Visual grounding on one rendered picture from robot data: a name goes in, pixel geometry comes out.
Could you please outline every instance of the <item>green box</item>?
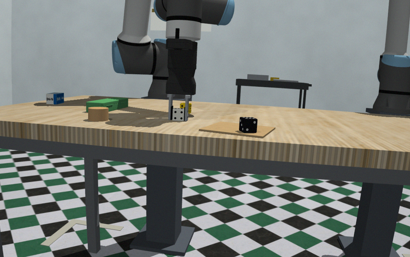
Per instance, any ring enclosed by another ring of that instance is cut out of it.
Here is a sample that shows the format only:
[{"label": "green box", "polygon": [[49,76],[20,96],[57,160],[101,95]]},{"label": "green box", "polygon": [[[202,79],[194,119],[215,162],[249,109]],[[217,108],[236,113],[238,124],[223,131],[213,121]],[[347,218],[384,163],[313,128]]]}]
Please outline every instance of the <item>green box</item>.
[{"label": "green box", "polygon": [[89,107],[108,107],[108,111],[114,111],[118,108],[118,100],[112,98],[105,98],[95,101],[86,102],[86,112],[88,112]]},{"label": "green box", "polygon": [[118,107],[116,109],[122,109],[128,107],[128,98],[127,97],[112,97],[110,99],[117,99],[118,100]]}]

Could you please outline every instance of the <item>wooden tabletop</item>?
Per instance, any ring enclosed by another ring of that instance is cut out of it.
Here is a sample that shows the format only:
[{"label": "wooden tabletop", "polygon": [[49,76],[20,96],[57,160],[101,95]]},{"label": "wooden tabletop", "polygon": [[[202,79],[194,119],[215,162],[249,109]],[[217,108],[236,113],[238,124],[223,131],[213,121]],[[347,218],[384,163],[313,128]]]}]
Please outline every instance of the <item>wooden tabletop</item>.
[{"label": "wooden tabletop", "polygon": [[[86,102],[67,97],[0,107],[0,136],[196,155],[410,171],[410,118],[191,101],[187,122],[167,119],[168,101],[129,98],[107,122],[89,122]],[[173,101],[174,107],[184,101]],[[264,138],[199,131],[255,117],[275,127]]]}]

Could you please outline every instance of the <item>gray wall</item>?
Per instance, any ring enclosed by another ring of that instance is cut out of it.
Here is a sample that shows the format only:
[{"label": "gray wall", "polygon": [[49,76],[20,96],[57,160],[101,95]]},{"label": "gray wall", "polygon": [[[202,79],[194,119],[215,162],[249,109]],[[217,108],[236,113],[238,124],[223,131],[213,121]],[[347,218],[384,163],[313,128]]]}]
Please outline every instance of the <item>gray wall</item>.
[{"label": "gray wall", "polygon": [[[44,100],[50,92],[146,96],[152,76],[112,68],[124,3],[17,0],[11,19],[9,0],[0,0],[0,105]],[[308,109],[365,112],[378,95],[388,6],[389,0],[236,0],[229,25],[213,25],[198,41],[193,100],[234,104],[235,79],[262,74],[312,84]],[[243,87],[241,103],[298,107],[298,91]]]}]

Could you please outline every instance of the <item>yellow die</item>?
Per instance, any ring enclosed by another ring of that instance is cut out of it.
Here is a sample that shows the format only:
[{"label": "yellow die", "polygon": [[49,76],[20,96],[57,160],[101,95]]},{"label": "yellow die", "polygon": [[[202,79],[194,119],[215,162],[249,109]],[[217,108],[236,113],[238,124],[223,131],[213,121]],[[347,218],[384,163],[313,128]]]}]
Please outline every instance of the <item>yellow die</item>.
[{"label": "yellow die", "polygon": [[[182,108],[182,109],[183,109],[185,106],[186,106],[186,103],[185,103],[185,102],[179,105],[179,107]],[[188,112],[188,113],[190,114],[191,111],[192,111],[192,104],[189,103],[189,112]]]}]

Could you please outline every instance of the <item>checkered floor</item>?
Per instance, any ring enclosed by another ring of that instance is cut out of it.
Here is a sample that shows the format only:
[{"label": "checkered floor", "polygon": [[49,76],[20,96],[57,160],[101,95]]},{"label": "checkered floor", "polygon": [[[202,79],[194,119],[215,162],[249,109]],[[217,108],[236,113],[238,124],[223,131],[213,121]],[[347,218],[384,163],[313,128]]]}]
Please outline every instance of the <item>checkered floor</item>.
[{"label": "checkered floor", "polygon": [[[100,222],[124,227],[100,229],[99,257],[166,256],[128,247],[146,223],[146,166],[99,161],[98,171]],[[356,182],[185,169],[182,225],[195,227],[186,257],[339,256],[337,236],[353,236],[360,190]],[[82,158],[0,149],[5,257],[97,256],[86,251],[83,225],[40,245],[69,220],[86,220],[84,196]],[[410,186],[393,246],[410,254]]]}]

